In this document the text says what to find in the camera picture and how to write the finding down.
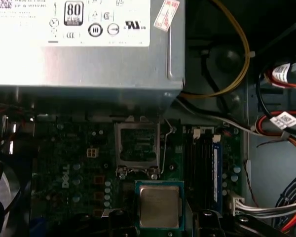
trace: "electronic component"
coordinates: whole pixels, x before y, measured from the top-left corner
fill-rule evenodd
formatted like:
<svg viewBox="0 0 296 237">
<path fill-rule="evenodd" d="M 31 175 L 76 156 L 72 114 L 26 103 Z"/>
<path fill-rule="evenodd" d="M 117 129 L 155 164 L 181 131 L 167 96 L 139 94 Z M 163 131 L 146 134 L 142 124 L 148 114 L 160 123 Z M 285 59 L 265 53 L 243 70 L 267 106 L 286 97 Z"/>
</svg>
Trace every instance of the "electronic component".
<svg viewBox="0 0 296 237">
<path fill-rule="evenodd" d="M 195 138 L 195 130 L 200 136 Z M 214 127 L 186 126 L 185 188 L 191 204 L 222 212 L 222 145 Z"/>
<path fill-rule="evenodd" d="M 128 172 L 160 174 L 160 123 L 123 122 L 115 124 L 116 173 L 125 179 Z"/>
<path fill-rule="evenodd" d="M 105 179 L 104 175 L 95 175 L 93 177 L 93 183 L 95 185 L 104 185 L 104 179 Z"/>
<path fill-rule="evenodd" d="M 139 228 L 183 229 L 184 183 L 135 181 Z"/>
<path fill-rule="evenodd" d="M 103 201 L 104 200 L 104 193 L 103 192 L 94 192 L 93 198 L 95 201 Z"/>
<path fill-rule="evenodd" d="M 95 216 L 95 217 L 101 217 L 102 213 L 103 213 L 102 209 L 94 209 L 93 210 L 93 216 Z"/>
<path fill-rule="evenodd" d="M 222 146 L 213 144 L 213 187 L 214 202 L 212 209 L 222 213 Z"/>
<path fill-rule="evenodd" d="M 96 158 L 99 156 L 99 149 L 98 148 L 88 148 L 87 149 L 87 157 L 88 158 Z"/>
<path fill-rule="evenodd" d="M 245 199 L 243 197 L 235 194 L 234 192 L 230 192 L 228 194 L 227 206 L 228 206 L 230 214 L 232 214 L 233 216 L 235 216 L 237 214 L 237 211 L 236 211 L 236 202 L 237 201 L 239 201 L 241 203 L 245 203 Z"/>
</svg>

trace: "cable tie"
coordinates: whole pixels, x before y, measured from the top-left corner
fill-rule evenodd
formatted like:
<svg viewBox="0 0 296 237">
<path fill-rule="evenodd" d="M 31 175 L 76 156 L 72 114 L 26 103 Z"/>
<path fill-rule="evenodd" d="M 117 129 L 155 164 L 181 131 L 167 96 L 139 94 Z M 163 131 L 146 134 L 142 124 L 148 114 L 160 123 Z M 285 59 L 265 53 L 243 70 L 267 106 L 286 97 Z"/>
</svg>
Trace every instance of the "cable tie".
<svg viewBox="0 0 296 237">
<path fill-rule="evenodd" d="M 256 56 L 256 52 L 255 51 L 251 51 L 251 52 L 249 52 L 248 56 L 250 58 L 254 58 Z"/>
<path fill-rule="evenodd" d="M 290 137 L 290 133 L 288 133 L 287 131 L 283 131 L 282 135 L 281 135 L 281 140 L 288 140 Z"/>
<path fill-rule="evenodd" d="M 290 202 L 291 200 L 286 197 L 284 194 L 280 194 L 280 196 L 286 201 L 286 202 Z"/>
</svg>

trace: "sticker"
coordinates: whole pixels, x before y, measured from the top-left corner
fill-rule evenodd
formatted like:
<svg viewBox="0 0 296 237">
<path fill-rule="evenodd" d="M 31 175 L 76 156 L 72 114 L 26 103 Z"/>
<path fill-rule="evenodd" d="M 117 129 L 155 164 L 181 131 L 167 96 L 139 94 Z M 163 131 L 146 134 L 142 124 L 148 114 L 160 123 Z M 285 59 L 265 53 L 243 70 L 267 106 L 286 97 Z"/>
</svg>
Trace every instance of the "sticker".
<svg viewBox="0 0 296 237">
<path fill-rule="evenodd" d="M 287 128 L 287 126 L 282 121 L 280 121 L 277 117 L 271 118 L 270 121 L 281 130 Z"/>
<path fill-rule="evenodd" d="M 179 4 L 180 2 L 177 0 L 164 0 L 153 26 L 167 32 L 171 26 L 171 22 L 177 12 Z"/>
<path fill-rule="evenodd" d="M 270 121 L 281 130 L 296 125 L 296 118 L 287 112 L 282 112 L 280 115 L 271 118 Z"/>
<path fill-rule="evenodd" d="M 280 82 L 287 83 L 287 73 L 290 69 L 290 65 L 290 63 L 287 63 L 275 68 L 272 72 L 272 76 L 274 77 L 274 79 Z"/>
<path fill-rule="evenodd" d="M 214 149 L 214 201 L 217 202 L 218 200 L 218 180 L 217 180 L 217 149 Z"/>
<path fill-rule="evenodd" d="M 0 0 L 0 44 L 148 47 L 150 0 Z"/>
<path fill-rule="evenodd" d="M 292 127 L 296 125 L 296 118 L 287 112 L 282 112 L 280 115 L 277 116 L 277 119 L 279 119 L 287 127 Z"/>
</svg>

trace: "white connector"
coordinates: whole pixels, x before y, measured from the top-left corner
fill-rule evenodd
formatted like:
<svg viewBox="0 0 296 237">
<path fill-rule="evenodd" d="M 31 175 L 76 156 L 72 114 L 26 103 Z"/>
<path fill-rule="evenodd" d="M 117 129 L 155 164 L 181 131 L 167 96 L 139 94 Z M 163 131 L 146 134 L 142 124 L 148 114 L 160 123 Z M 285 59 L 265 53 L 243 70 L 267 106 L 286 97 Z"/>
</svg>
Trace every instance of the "white connector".
<svg viewBox="0 0 296 237">
<path fill-rule="evenodd" d="M 237 195 L 235 192 L 230 192 L 228 194 L 228 208 L 229 212 L 235 216 L 237 214 L 236 211 L 236 202 L 239 201 L 241 203 L 245 203 L 245 199 L 239 195 Z"/>
</svg>

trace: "white cable label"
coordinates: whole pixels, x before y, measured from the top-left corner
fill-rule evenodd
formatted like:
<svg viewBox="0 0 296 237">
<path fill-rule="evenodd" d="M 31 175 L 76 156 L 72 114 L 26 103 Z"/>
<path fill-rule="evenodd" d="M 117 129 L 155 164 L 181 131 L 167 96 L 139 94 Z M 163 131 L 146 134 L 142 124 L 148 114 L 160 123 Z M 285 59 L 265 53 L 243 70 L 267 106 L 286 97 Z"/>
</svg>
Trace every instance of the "white cable label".
<svg viewBox="0 0 296 237">
<path fill-rule="evenodd" d="M 283 124 L 283 122 L 280 121 L 277 117 L 271 118 L 270 121 L 281 130 L 287 128 L 287 126 Z"/>
<path fill-rule="evenodd" d="M 168 31 L 180 2 L 177 0 L 164 0 L 158 16 L 153 24 L 158 29 Z"/>
<path fill-rule="evenodd" d="M 290 63 L 287 63 L 275 68 L 272 72 L 272 76 L 274 77 L 274 79 L 280 82 L 287 83 L 287 73 L 290 68 L 290 65 Z"/>
<path fill-rule="evenodd" d="M 296 118 L 287 112 L 282 112 L 280 115 L 271 118 L 270 121 L 281 130 L 296 125 Z"/>
<path fill-rule="evenodd" d="M 287 127 L 293 127 L 296 125 L 296 118 L 287 112 L 282 112 L 277 118 Z"/>
</svg>

